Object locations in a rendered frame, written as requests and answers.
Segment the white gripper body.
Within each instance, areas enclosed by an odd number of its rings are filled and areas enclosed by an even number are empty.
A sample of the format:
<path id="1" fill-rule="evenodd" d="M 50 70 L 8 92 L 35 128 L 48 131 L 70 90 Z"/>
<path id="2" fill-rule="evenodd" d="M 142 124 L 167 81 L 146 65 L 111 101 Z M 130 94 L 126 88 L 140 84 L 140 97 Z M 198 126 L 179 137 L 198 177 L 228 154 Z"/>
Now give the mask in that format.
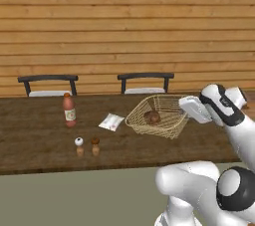
<path id="1" fill-rule="evenodd" d="M 186 96 L 179 101 L 180 108 L 199 123 L 212 121 L 211 115 L 198 97 Z"/>

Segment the brown bread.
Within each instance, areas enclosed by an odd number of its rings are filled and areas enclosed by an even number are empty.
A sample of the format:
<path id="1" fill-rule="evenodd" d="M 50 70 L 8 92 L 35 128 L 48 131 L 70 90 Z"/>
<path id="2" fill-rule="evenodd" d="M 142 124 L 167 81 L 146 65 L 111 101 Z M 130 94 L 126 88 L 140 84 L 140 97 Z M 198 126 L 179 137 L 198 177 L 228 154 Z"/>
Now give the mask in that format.
<path id="1" fill-rule="evenodd" d="M 143 117 L 145 121 L 151 125 L 158 124 L 160 122 L 160 115 L 157 111 L 146 112 Z"/>

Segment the black chair with white seat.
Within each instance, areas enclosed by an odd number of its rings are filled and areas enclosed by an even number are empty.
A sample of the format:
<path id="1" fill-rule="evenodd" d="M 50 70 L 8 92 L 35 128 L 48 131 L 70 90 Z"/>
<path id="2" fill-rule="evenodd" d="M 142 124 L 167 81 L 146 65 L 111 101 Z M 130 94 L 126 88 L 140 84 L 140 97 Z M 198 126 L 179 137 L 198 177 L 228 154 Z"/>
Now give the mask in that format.
<path id="1" fill-rule="evenodd" d="M 118 75 L 122 82 L 121 93 L 124 95 L 133 94 L 166 94 L 169 81 L 174 78 L 174 73 L 127 73 Z M 153 84 L 150 79 L 162 79 L 163 84 Z"/>
<path id="2" fill-rule="evenodd" d="M 29 98 L 61 97 L 64 93 L 75 96 L 78 79 L 77 75 L 34 75 L 17 78 L 18 82 L 24 85 Z"/>

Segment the white sachet packet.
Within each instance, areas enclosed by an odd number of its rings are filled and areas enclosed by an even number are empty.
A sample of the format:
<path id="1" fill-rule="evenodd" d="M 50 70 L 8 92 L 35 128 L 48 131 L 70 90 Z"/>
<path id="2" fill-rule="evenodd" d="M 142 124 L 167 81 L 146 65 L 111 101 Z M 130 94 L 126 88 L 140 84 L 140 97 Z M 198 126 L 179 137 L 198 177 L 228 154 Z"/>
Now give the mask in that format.
<path id="1" fill-rule="evenodd" d="M 109 113 L 107 117 L 99 124 L 99 127 L 116 131 L 123 120 L 124 118 L 122 116 Z"/>

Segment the brown-topped wooden shaker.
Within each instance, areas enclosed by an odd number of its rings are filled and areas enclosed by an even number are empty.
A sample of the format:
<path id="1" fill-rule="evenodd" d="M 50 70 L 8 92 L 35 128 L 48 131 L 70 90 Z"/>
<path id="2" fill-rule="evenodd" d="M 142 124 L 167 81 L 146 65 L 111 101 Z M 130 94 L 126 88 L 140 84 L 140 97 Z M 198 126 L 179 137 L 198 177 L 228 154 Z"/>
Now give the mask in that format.
<path id="1" fill-rule="evenodd" d="M 98 156 L 100 154 L 100 140 L 98 138 L 92 139 L 92 154 Z"/>

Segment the white-topped wooden shaker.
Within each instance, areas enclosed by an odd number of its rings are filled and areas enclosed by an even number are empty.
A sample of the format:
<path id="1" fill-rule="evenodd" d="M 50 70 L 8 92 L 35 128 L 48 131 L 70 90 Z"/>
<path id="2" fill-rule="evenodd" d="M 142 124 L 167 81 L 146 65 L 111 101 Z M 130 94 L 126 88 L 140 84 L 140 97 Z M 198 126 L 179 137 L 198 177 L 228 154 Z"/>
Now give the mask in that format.
<path id="1" fill-rule="evenodd" d="M 83 156 L 84 155 L 84 148 L 83 148 L 84 140 L 81 137 L 77 137 L 75 139 L 75 145 L 77 147 L 77 155 Z"/>

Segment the red sauce bottle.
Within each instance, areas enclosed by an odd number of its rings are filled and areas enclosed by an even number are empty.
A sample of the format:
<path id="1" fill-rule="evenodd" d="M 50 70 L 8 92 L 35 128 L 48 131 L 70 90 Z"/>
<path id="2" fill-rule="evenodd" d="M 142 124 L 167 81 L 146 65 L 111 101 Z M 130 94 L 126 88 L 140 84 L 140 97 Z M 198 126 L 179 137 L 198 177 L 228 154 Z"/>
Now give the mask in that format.
<path id="1" fill-rule="evenodd" d="M 67 127 L 73 127 L 76 124 L 76 110 L 74 101 L 69 93 L 64 93 L 63 109 Z"/>

